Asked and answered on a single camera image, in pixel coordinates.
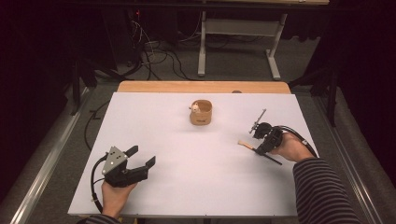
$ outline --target person's right hand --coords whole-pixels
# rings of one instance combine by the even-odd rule
[[[279,147],[271,150],[270,153],[295,162],[314,157],[301,140],[292,133],[283,133],[282,143]]]

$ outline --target white tabletop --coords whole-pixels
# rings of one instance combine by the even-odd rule
[[[198,99],[213,105],[209,125],[190,123],[189,106]],[[124,215],[296,216],[294,162],[274,156],[283,163],[278,165],[237,145],[238,140],[260,145],[248,131],[264,108],[261,122],[289,126],[315,148],[293,94],[114,93],[68,213],[97,214],[90,189],[93,165],[113,146],[125,151],[138,145],[129,169],[153,156],[157,162],[131,193]],[[103,177],[103,165],[95,179]],[[100,185],[95,185],[99,199]]]

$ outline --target table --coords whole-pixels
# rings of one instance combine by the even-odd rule
[[[187,119],[188,103],[200,97],[214,104],[212,122],[193,126]],[[121,82],[107,109],[69,214],[98,213],[91,202],[88,178],[93,164],[111,146],[126,150],[136,144],[139,151],[128,160],[128,168],[143,165],[152,156],[157,157],[157,163],[149,170],[148,180],[134,189],[124,216],[296,216],[291,173],[294,163],[277,156],[283,162],[280,166],[236,144],[239,137],[252,145],[259,144],[248,131],[263,106],[267,113],[262,120],[271,120],[274,125],[284,121],[282,124],[297,128],[315,147],[286,83]],[[95,187],[102,198],[100,185]]]
[[[243,2],[243,3],[270,3],[270,4],[288,4],[288,5],[328,5],[329,0],[217,0],[217,2]],[[206,34],[220,35],[261,35],[270,36],[273,40],[273,46],[267,49],[266,58],[270,65],[271,73],[274,80],[280,80],[280,74],[277,69],[275,53],[276,48],[285,26],[287,14],[281,14],[279,21],[247,21],[247,20],[219,20],[207,19],[206,12],[202,12],[201,22],[201,46],[198,59],[198,76],[205,75]]]

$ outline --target brown container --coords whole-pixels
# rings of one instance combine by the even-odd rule
[[[212,103],[207,100],[196,100],[192,102],[192,108],[195,104],[198,104],[199,111],[194,112],[191,110],[190,121],[193,125],[206,125],[212,120]]]

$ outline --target person's right arm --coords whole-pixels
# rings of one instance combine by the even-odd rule
[[[361,223],[337,173],[325,160],[314,157],[300,139],[284,133],[282,144],[271,153],[297,162],[293,174],[300,223]]]

